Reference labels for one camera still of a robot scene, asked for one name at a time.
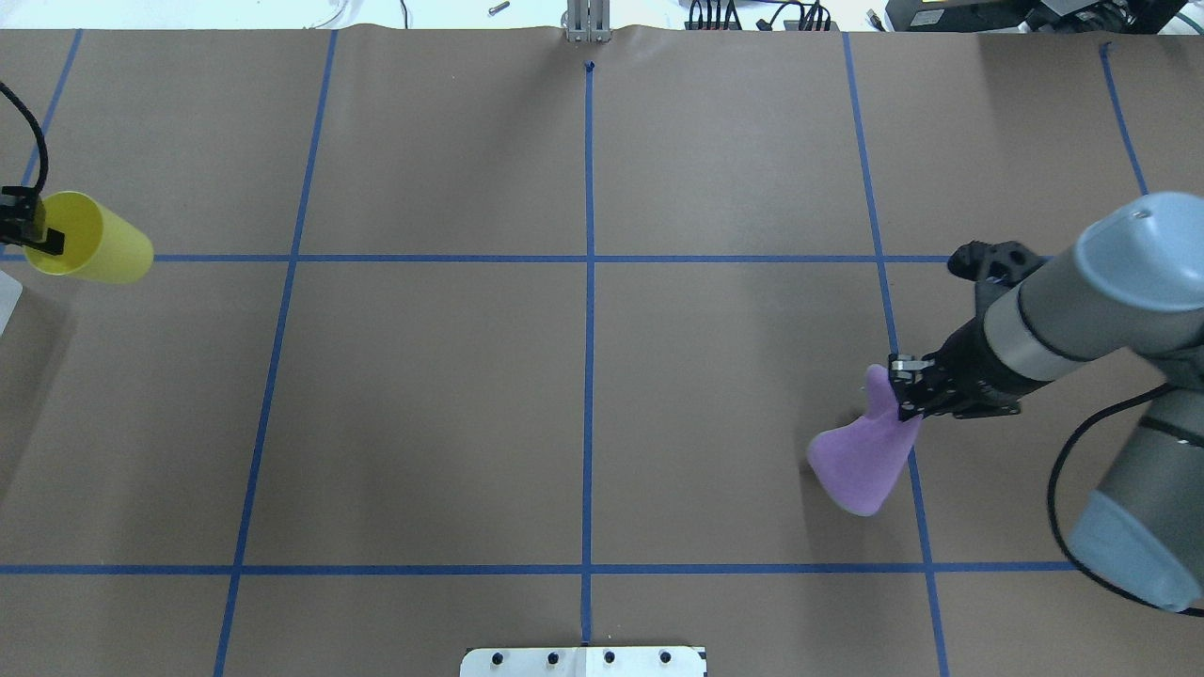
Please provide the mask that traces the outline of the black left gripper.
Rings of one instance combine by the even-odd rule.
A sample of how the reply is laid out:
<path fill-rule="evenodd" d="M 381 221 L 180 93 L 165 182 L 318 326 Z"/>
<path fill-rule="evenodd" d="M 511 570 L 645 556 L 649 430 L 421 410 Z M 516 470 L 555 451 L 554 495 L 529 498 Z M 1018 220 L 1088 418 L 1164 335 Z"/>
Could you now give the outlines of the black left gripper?
<path fill-rule="evenodd" d="M 33 187 L 2 187 L 1 243 L 25 247 L 34 245 L 43 257 L 61 257 L 66 236 L 48 228 L 39 190 Z"/>

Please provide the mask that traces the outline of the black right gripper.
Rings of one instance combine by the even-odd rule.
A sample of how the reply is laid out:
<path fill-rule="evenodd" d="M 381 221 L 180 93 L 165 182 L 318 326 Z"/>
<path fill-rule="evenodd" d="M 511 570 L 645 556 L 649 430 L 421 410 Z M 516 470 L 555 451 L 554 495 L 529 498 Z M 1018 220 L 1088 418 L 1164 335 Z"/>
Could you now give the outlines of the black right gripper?
<path fill-rule="evenodd" d="M 889 385 L 901 420 L 951 416 L 957 419 L 1019 416 L 1020 385 L 990 349 L 982 320 L 968 320 L 933 353 L 891 353 Z"/>

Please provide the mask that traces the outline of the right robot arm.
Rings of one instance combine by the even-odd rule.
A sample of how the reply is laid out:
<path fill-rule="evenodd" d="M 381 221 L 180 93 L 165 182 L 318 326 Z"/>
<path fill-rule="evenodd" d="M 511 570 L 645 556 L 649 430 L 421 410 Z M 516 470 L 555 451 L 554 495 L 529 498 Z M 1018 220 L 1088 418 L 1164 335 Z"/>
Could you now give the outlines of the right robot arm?
<path fill-rule="evenodd" d="M 1202 196 L 1145 194 L 1054 253 L 969 241 L 948 270 L 969 317 L 891 355 L 895 416 L 1023 416 L 1100 385 L 1054 454 L 1054 544 L 1128 604 L 1200 620 Z"/>

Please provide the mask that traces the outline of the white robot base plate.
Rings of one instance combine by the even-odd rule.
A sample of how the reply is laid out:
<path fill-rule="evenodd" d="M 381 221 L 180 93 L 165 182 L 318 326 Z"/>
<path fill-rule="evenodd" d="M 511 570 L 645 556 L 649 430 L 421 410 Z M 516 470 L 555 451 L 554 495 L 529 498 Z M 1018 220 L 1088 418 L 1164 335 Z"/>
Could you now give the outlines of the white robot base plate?
<path fill-rule="evenodd" d="M 706 648 L 576 646 L 476 648 L 460 676 L 708 676 Z"/>

